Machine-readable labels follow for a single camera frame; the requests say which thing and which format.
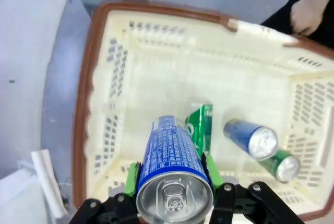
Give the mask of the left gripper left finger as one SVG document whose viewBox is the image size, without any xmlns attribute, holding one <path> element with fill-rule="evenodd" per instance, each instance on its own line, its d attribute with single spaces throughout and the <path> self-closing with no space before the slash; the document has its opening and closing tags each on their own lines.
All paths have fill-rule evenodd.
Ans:
<svg viewBox="0 0 334 224">
<path fill-rule="evenodd" d="M 135 200 L 140 170 L 140 162 L 132 163 L 123 192 L 108 197 L 104 202 L 94 198 L 85 200 L 70 223 L 142 223 Z"/>
</svg>

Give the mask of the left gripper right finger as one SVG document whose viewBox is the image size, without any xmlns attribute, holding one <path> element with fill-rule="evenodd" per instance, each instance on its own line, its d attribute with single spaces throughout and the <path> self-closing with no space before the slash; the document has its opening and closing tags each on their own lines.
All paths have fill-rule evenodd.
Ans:
<svg viewBox="0 0 334 224">
<path fill-rule="evenodd" d="M 252 223 L 300 223 L 300 218 L 264 182 L 247 188 L 223 182 L 210 155 L 201 155 L 201 164 L 213 191 L 213 210 L 209 223 L 232 223 L 234 214 L 242 214 Z"/>
</svg>

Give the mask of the person's right hand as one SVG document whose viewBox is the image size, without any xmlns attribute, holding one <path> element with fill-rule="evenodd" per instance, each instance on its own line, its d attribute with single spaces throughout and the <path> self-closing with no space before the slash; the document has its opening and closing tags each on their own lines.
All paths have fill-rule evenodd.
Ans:
<svg viewBox="0 0 334 224">
<path fill-rule="evenodd" d="M 296 2 L 290 13 L 293 32 L 303 36 L 315 32 L 323 20 L 324 10 L 324 6 L 316 4 L 313 0 Z"/>
</svg>

